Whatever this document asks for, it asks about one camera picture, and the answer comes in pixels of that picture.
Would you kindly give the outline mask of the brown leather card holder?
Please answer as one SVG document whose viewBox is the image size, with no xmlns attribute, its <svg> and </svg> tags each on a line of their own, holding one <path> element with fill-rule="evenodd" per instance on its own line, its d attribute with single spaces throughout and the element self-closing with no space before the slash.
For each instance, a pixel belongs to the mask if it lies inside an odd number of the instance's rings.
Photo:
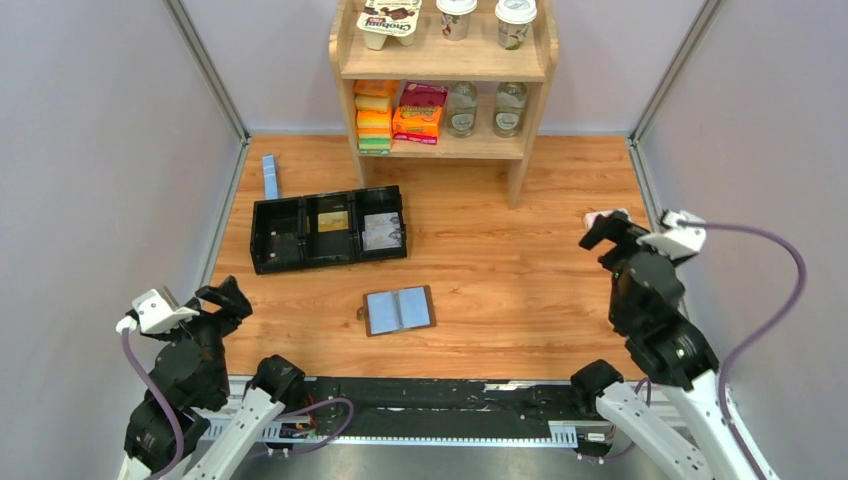
<svg viewBox="0 0 848 480">
<path fill-rule="evenodd" d="M 384 336 L 437 325 L 429 285 L 363 295 L 362 314 L 368 337 Z"/>
</svg>

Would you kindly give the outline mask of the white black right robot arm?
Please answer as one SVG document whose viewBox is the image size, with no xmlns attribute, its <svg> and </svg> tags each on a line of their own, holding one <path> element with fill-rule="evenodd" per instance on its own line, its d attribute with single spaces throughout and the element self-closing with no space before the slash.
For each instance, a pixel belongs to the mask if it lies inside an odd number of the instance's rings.
<svg viewBox="0 0 848 480">
<path fill-rule="evenodd" d="M 650 232 L 613 210 L 597 214 L 579 242 L 586 250 L 613 242 L 599 259 L 611 274 L 608 319 L 692 437 L 666 423 L 604 360 L 572 376 L 570 403 L 583 418 L 611 422 L 671 478 L 774 479 L 747 428 L 731 418 L 736 409 L 719 383 L 712 348 L 679 310 L 685 288 L 676 269 L 700 253 L 706 241 L 700 222 L 685 211 L 667 211 L 662 231 Z"/>
</svg>

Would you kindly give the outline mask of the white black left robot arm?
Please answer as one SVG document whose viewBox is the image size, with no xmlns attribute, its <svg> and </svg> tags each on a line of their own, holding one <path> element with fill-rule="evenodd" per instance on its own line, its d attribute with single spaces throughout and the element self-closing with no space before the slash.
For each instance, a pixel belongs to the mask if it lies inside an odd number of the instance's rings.
<svg viewBox="0 0 848 480">
<path fill-rule="evenodd" d="M 195 460 L 231 393 L 224 339 L 253 312 L 235 277 L 199 288 L 183 304 L 165 287 L 134 299 L 117 323 L 124 354 L 146 386 L 125 434 L 121 479 L 229 479 L 262 430 L 299 411 L 305 374 L 279 355 L 263 359 L 240 405 L 213 445 Z"/>
</svg>

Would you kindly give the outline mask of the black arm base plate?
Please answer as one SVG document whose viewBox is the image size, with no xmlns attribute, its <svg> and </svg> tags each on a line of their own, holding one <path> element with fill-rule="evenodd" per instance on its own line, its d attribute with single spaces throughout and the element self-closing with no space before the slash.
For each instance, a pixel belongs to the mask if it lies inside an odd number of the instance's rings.
<svg viewBox="0 0 848 480">
<path fill-rule="evenodd" d="M 606 443 L 612 424 L 567 382 L 311 377 L 284 396 L 273 443 Z"/>
</svg>

